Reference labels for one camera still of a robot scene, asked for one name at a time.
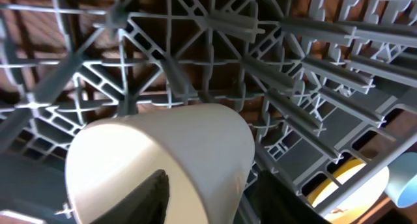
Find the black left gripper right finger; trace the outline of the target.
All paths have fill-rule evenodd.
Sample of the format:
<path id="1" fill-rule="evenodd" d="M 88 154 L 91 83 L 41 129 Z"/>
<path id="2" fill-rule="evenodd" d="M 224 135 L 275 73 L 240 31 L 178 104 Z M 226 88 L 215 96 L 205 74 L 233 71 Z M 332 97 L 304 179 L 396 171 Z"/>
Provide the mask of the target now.
<path id="1" fill-rule="evenodd" d="M 250 202 L 262 224 L 329 224 L 269 171 L 258 173 Z"/>

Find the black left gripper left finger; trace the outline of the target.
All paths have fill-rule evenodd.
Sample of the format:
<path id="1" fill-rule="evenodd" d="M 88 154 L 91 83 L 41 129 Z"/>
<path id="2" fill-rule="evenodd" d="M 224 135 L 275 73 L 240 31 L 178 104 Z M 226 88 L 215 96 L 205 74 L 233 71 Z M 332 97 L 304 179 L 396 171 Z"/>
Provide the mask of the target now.
<path id="1" fill-rule="evenodd" d="M 169 189 L 166 172 L 156 170 L 93 224 L 164 224 Z"/>

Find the cream plastic cup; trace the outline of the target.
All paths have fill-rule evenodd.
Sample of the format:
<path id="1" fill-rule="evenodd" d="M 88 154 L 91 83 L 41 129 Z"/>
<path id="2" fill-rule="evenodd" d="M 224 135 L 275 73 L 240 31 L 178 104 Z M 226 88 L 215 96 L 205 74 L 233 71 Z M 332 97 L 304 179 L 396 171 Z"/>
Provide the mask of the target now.
<path id="1" fill-rule="evenodd" d="M 93 223 L 161 169 L 170 187 L 164 223 L 232 223 L 254 154 L 246 121 L 220 104 L 102 119 L 70 145 L 68 200 L 78 223 Z"/>

